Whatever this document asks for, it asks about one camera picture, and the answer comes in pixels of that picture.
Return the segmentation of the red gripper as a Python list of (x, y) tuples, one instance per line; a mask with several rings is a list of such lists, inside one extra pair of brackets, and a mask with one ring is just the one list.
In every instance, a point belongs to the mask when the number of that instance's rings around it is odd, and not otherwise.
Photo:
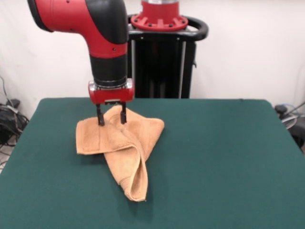
[(103, 112), (100, 104), (112, 102), (121, 102), (121, 124), (126, 123), (126, 102), (130, 102), (134, 99), (135, 91), (134, 83), (131, 78), (128, 78), (123, 86), (116, 88), (98, 87), (94, 81), (89, 81), (88, 91), (92, 103), (96, 104), (98, 125), (105, 125)]

